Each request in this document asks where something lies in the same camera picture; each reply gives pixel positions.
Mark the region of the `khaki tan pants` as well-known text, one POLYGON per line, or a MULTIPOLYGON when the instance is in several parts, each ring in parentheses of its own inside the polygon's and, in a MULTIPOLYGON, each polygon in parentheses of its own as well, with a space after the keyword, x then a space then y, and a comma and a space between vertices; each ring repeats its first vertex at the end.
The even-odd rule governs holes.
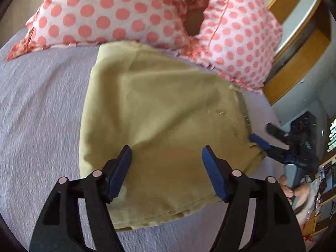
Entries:
POLYGON ((132 162, 108 212, 118 231, 157 226, 218 201, 203 147, 252 173, 265 153, 250 133, 243 93, 232 83, 145 44, 104 44, 84 101, 80 174, 130 146, 132 162))

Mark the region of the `right pink polka-dot pillow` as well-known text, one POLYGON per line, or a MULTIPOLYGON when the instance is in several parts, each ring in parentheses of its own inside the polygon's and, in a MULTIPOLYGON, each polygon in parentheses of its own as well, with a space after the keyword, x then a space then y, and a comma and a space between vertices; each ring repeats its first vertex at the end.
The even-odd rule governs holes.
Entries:
POLYGON ((199 33, 179 56, 261 93, 281 40, 282 26, 263 0, 209 0, 199 33))

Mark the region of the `pink polka-dot pillow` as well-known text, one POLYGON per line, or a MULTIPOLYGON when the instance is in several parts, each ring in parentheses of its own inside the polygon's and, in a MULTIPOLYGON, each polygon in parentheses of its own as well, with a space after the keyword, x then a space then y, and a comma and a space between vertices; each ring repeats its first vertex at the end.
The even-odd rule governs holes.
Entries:
POLYGON ((135 40, 176 50, 190 43, 188 9, 203 0, 44 0, 27 21, 27 34, 8 59, 52 47, 135 40))
POLYGON ((179 56, 261 93, 281 40, 282 26, 263 0, 209 0, 199 33, 179 56))

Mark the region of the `grey lavender bed sheet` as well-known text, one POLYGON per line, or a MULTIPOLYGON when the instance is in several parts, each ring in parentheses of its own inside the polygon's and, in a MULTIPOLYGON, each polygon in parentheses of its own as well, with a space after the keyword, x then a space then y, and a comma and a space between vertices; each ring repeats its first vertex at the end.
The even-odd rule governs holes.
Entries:
MULTIPOLYGON (((21 29, 1 48, 1 215, 28 249, 39 213, 61 176, 79 179, 80 121, 99 46, 52 49, 7 62, 21 29)), ((253 132, 278 119, 265 96, 244 92, 253 132)), ((216 202, 175 222, 118 234, 125 251, 209 251, 227 205, 216 202)))

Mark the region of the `left pink polka-dot pillow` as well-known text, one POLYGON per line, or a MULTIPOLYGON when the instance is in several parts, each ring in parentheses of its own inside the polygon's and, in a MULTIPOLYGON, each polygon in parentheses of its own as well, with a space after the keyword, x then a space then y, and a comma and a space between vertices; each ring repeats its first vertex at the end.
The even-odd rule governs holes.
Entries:
POLYGON ((27 34, 8 59, 52 47, 135 40, 176 50, 190 43, 188 9, 203 0, 44 0, 27 21, 27 34))

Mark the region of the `wooden door frame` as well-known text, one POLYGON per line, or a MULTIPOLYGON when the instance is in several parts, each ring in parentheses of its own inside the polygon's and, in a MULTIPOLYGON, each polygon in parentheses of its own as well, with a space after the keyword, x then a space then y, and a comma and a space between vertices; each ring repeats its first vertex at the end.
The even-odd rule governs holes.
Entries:
POLYGON ((283 36, 264 93, 275 104, 299 83, 331 43, 335 0, 271 0, 283 36))

